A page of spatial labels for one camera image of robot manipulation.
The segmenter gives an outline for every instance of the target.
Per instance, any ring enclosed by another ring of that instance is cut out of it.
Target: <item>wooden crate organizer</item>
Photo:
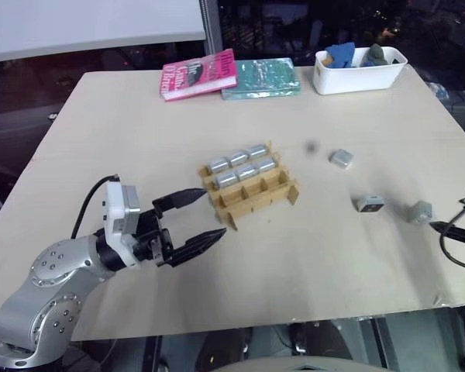
[[[203,167],[199,171],[219,219],[235,230],[238,229],[236,219],[239,217],[285,198],[293,205],[298,198],[298,182],[290,179],[288,169],[280,163],[279,154],[270,152],[270,144],[267,147],[269,153],[265,157],[273,157],[277,167],[227,188],[215,188],[214,178],[217,174],[210,174],[207,167]],[[248,163],[252,162],[246,162],[238,167],[243,167]],[[229,168],[225,172],[235,170],[238,167]]]

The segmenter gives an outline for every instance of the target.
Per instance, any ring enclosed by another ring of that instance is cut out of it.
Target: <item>small metal cube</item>
[[[424,225],[432,219],[432,205],[427,201],[418,201],[410,208],[408,221],[414,225]]]
[[[330,161],[331,163],[344,169],[350,165],[352,159],[353,155],[351,153],[349,153],[346,150],[339,149],[334,152],[334,154],[331,156]]]
[[[377,212],[384,207],[384,201],[377,195],[365,195],[356,203],[358,212]]]

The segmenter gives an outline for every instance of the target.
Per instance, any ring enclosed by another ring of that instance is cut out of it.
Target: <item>beige table surface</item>
[[[207,253],[177,268],[124,270],[98,287],[75,339],[148,336],[282,322],[378,315],[465,304],[465,270],[439,250],[439,235],[402,219],[433,204],[437,219],[465,196],[465,134],[411,67],[386,91],[320,96],[312,69],[302,95],[224,102],[219,94],[164,103],[159,71],[86,74],[0,212],[0,305],[46,246],[66,239],[89,188],[119,173],[144,208],[200,186],[214,157],[272,140],[300,184],[287,201],[245,216]],[[316,143],[309,153],[307,143]],[[351,168],[327,161],[343,148]],[[387,206],[360,214],[351,198]],[[80,234],[102,226],[101,193]],[[163,224],[175,246],[220,225],[207,198]],[[465,260],[465,246],[449,242]]]

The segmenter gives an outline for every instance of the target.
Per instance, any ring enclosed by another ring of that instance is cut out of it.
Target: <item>silver cylinder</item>
[[[208,170],[210,173],[222,172],[227,168],[229,168],[229,163],[225,157],[220,157],[219,159],[212,160],[210,163],[208,163]]]
[[[259,173],[263,173],[274,169],[277,164],[276,160],[274,160],[272,157],[267,157],[265,159],[258,160],[253,164],[253,166],[258,170]]]
[[[225,172],[215,176],[215,186],[217,188],[227,188],[232,184],[236,184],[238,181],[238,177],[234,172]]]
[[[231,167],[235,167],[247,161],[248,154],[244,151],[238,151],[237,153],[234,153],[230,157],[227,157],[227,160],[229,161],[229,164],[231,164]]]
[[[248,153],[248,156],[250,157],[250,159],[256,159],[258,157],[267,155],[269,150],[267,149],[267,146],[265,145],[256,145],[256,146],[250,147],[246,152]]]
[[[258,170],[253,165],[247,164],[244,167],[238,168],[236,174],[240,181],[244,181],[258,174]]]

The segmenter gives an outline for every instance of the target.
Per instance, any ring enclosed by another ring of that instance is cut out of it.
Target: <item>blue object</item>
[[[429,89],[434,93],[440,101],[445,101],[450,99],[450,95],[448,94],[448,91],[446,88],[444,88],[441,84],[438,83],[429,83],[426,82],[427,86]]]
[[[325,49],[331,55],[334,62],[329,64],[329,68],[349,68],[355,54],[355,43],[344,43],[328,46]]]

